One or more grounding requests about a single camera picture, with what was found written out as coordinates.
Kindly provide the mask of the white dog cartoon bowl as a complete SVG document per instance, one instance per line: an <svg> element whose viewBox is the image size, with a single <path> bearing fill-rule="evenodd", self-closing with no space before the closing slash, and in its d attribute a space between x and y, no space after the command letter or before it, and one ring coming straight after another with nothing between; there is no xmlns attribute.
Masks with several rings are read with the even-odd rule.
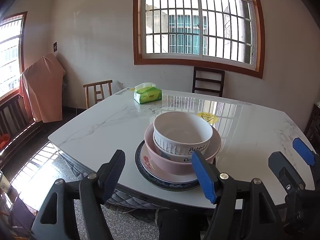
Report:
<svg viewBox="0 0 320 240"><path fill-rule="evenodd" d="M161 157L179 162L179 163L190 163L191 155L195 150L199 150L204 154L210 145L210 141L205 142L204 144L173 144L168 143L161 147L153 138L153 143L155 146L155 152Z"/></svg>

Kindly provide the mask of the white plate pink flowers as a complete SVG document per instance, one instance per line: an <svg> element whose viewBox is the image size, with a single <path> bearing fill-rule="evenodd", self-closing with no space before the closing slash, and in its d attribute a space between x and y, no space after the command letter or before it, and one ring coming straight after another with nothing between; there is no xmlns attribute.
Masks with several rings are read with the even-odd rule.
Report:
<svg viewBox="0 0 320 240"><path fill-rule="evenodd" d="M166 181L169 183L176 183L176 184L186 184L197 181L196 175L188 174L188 175L175 175L170 174L163 171L160 167L156 165L156 163L151 159L151 156L148 152L148 148L146 147L145 143L142 144L140 150L140 162L142 163L143 168L153 177Z"/></svg>

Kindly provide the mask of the pink bowl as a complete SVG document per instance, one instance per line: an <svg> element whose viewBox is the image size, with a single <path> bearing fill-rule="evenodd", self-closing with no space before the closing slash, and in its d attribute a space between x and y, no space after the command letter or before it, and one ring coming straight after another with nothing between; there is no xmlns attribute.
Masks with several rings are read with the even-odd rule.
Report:
<svg viewBox="0 0 320 240"><path fill-rule="evenodd" d="M213 136L210 140L209 146L204 153L206 162L212 164L215 156L218 154L221 148L221 137L218 131L213 128ZM140 152L140 160L143 166L152 171L157 166L164 172L183 176L193 173L192 164L190 162L182 163L173 160L169 160L156 153L156 146L153 142L153 124L150 124L144 134L144 145Z"/></svg>

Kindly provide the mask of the white rabbit cartoon bowl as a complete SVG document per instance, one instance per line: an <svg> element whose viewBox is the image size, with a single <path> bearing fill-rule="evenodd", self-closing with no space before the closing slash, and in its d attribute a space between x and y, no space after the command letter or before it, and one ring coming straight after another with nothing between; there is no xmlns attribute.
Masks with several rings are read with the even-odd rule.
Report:
<svg viewBox="0 0 320 240"><path fill-rule="evenodd" d="M191 113L162 113L153 121L153 137L157 146L174 155L205 151L213 133L208 122Z"/></svg>

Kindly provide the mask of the dark wooden cabinet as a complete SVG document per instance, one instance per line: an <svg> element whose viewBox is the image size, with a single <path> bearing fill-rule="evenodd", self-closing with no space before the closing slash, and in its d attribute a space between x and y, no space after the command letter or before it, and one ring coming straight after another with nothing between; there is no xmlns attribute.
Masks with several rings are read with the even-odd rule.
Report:
<svg viewBox="0 0 320 240"><path fill-rule="evenodd" d="M314 104L313 109L304 130L304 134L313 146L316 153L319 154L320 151L320 108Z"/></svg>

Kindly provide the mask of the yellow round table sticker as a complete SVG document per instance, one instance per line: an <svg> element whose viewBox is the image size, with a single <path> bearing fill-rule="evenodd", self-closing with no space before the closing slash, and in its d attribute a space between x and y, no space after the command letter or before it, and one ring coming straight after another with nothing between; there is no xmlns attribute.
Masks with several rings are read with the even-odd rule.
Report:
<svg viewBox="0 0 320 240"><path fill-rule="evenodd" d="M197 113L197 116L202 118L203 120L205 120L209 124L215 124L219 120L216 115L211 114L211 113L201 112L201 113Z"/></svg>

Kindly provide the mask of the light wooden chair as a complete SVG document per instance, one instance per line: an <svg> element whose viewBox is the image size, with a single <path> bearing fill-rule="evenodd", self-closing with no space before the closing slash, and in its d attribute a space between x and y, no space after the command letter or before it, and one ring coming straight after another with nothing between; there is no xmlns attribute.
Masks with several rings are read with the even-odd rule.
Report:
<svg viewBox="0 0 320 240"><path fill-rule="evenodd" d="M108 96L112 95L112 85L113 80L105 80L93 83L87 83L82 85L85 89L85 100L86 100L86 108L89 109L90 107L90 99L89 99L89 89L93 88L93 95L94 95L94 104L97 104L103 100L105 100L106 96L104 93L104 85L107 86Z"/></svg>

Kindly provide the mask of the dark wooden bench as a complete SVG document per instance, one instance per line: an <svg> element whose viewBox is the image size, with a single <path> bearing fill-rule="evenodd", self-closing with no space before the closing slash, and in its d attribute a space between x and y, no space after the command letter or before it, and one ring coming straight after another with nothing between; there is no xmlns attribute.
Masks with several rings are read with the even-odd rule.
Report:
<svg viewBox="0 0 320 240"><path fill-rule="evenodd" d="M42 129L42 122L27 120L25 105L20 95L17 94L3 103L1 105L1 136L8 134L10 140L1 150L1 168Z"/></svg>

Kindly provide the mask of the dark wooden chair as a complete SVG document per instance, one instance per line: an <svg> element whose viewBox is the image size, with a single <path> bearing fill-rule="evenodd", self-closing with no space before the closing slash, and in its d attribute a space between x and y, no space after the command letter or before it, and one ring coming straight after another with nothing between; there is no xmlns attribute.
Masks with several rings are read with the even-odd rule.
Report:
<svg viewBox="0 0 320 240"><path fill-rule="evenodd" d="M225 71L206 67L193 68L192 93L207 93L222 97Z"/></svg>

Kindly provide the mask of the green tissue pack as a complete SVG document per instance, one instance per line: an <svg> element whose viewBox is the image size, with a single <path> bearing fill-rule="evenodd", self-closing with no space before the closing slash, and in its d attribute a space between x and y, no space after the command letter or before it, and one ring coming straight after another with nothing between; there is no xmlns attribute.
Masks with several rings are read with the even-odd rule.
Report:
<svg viewBox="0 0 320 240"><path fill-rule="evenodd" d="M141 83L134 88L134 100L141 105L162 100L162 90L154 83Z"/></svg>

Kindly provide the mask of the orange cloth covered object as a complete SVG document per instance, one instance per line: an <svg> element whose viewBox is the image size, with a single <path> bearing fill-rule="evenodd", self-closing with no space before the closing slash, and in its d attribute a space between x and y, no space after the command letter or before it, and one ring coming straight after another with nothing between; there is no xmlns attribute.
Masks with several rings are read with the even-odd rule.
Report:
<svg viewBox="0 0 320 240"><path fill-rule="evenodd" d="M62 120L62 84L65 74L52 53L41 57L22 72L19 95L23 98L29 122Z"/></svg>

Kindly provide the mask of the wooden framed barred window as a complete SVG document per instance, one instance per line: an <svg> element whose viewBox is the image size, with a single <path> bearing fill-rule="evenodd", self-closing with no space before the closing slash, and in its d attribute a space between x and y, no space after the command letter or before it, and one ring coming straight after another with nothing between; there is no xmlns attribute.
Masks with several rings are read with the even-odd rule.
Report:
<svg viewBox="0 0 320 240"><path fill-rule="evenodd" d="M263 77L260 0L133 0L133 61Z"/></svg>

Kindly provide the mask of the left side window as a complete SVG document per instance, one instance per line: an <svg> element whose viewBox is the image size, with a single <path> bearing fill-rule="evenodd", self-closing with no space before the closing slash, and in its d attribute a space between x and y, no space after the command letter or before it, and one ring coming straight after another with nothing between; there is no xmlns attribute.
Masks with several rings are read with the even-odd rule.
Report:
<svg viewBox="0 0 320 240"><path fill-rule="evenodd" d="M1 99L15 92L24 71L23 39L27 12L20 12L1 21Z"/></svg>

